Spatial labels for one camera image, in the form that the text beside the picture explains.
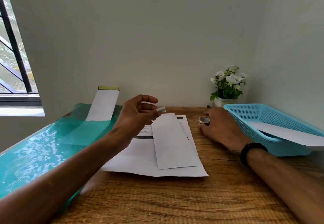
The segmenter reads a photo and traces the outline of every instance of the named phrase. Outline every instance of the flower pot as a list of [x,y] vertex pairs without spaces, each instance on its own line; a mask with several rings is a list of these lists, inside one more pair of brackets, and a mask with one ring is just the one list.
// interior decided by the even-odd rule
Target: flower pot
[[224,105],[227,105],[227,104],[236,104],[237,103],[237,99],[222,99],[219,97],[214,99],[214,101],[215,101],[215,107],[224,107]]

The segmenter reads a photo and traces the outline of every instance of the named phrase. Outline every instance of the black bracelet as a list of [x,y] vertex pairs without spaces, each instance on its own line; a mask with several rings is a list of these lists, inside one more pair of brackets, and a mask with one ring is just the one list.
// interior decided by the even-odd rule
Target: black bracelet
[[241,163],[249,168],[250,168],[250,166],[248,165],[248,162],[246,161],[246,155],[249,152],[249,150],[251,150],[253,148],[262,149],[262,150],[265,150],[266,152],[268,151],[268,149],[260,143],[253,142],[250,144],[246,144],[246,146],[241,151],[240,159],[241,159]]

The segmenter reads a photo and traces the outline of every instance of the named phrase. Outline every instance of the window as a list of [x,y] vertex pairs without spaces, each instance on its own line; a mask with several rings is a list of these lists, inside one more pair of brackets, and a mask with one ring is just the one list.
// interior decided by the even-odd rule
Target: window
[[41,106],[10,0],[0,0],[0,105]]

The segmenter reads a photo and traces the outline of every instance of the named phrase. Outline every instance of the wall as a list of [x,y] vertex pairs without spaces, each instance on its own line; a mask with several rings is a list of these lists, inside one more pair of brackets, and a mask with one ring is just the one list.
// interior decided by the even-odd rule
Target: wall
[[[267,0],[248,102],[324,130],[324,0]],[[324,152],[312,159],[324,168]]]
[[118,85],[119,104],[145,93],[161,105],[206,106],[214,90],[209,78],[218,70],[231,64],[249,70],[265,5],[265,0],[11,2],[46,117],[1,117],[6,146],[75,103],[91,103],[99,84]]

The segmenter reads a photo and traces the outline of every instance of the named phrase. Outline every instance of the person's left arm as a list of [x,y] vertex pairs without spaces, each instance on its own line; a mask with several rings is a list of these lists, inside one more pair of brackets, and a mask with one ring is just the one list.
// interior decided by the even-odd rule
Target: person's left arm
[[0,223],[45,223],[107,161],[125,149],[146,124],[161,115],[157,99],[138,95],[125,102],[114,128],[102,139],[0,200]]

